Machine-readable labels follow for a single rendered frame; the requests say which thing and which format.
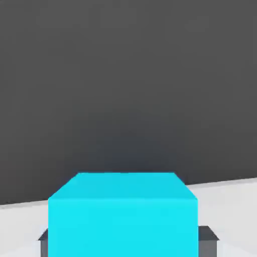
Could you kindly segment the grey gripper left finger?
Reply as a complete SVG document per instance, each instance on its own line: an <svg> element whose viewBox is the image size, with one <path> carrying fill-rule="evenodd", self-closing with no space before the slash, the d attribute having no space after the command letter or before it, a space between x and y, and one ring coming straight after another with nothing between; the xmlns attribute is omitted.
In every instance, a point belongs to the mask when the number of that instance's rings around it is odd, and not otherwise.
<svg viewBox="0 0 257 257"><path fill-rule="evenodd" d="M37 239L37 242L28 246L24 257L48 257L48 229Z"/></svg>

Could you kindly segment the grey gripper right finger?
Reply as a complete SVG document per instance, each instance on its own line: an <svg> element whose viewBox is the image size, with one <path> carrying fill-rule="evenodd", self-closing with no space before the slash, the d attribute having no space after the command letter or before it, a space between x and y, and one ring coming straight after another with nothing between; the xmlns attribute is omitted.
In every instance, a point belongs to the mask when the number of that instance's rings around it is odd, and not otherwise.
<svg viewBox="0 0 257 257"><path fill-rule="evenodd" d="M235 249L207 226L198 226L199 257L235 257Z"/></svg>

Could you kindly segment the small cyan cube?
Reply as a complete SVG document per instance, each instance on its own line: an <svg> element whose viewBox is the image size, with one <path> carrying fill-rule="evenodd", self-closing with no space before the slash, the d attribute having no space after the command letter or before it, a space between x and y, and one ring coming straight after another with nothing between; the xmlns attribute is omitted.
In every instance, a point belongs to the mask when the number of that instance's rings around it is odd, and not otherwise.
<svg viewBox="0 0 257 257"><path fill-rule="evenodd" d="M48 200L48 257L198 257L198 200L174 173L79 173Z"/></svg>

